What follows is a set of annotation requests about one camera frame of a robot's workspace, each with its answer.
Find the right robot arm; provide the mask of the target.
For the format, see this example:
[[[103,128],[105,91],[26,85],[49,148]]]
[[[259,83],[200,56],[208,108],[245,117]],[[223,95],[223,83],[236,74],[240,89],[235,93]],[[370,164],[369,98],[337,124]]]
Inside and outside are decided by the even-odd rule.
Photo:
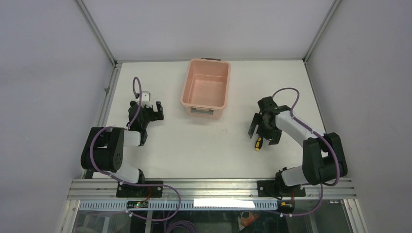
[[[258,138],[255,149],[261,150],[264,140],[269,145],[280,142],[282,133],[288,134],[303,149],[302,164],[278,171],[276,188],[301,184],[328,184],[338,182],[348,173],[341,139],[336,133],[321,134],[299,120],[286,105],[277,105],[272,97],[258,101],[259,112],[254,114],[248,135]]]

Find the yellow black screwdriver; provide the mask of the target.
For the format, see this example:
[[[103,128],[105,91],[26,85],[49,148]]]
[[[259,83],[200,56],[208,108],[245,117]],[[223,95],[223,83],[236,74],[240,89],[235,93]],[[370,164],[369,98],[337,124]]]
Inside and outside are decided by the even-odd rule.
[[[263,141],[263,137],[259,136],[259,137],[257,138],[257,140],[256,140],[256,143],[255,143],[255,150],[256,150],[256,151],[260,151],[260,150],[261,150],[261,148],[262,148],[262,141]]]

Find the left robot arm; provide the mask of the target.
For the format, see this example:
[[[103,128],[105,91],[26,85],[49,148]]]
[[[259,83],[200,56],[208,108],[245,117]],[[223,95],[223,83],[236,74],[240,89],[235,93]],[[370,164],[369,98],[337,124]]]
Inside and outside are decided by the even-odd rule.
[[[154,110],[150,102],[139,105],[136,101],[131,101],[128,113],[132,125],[129,129],[92,127],[80,159],[82,168],[108,175],[121,184],[145,185],[143,171],[123,161],[123,149],[144,146],[149,123],[164,120],[161,102],[157,101],[155,105],[157,110]]]

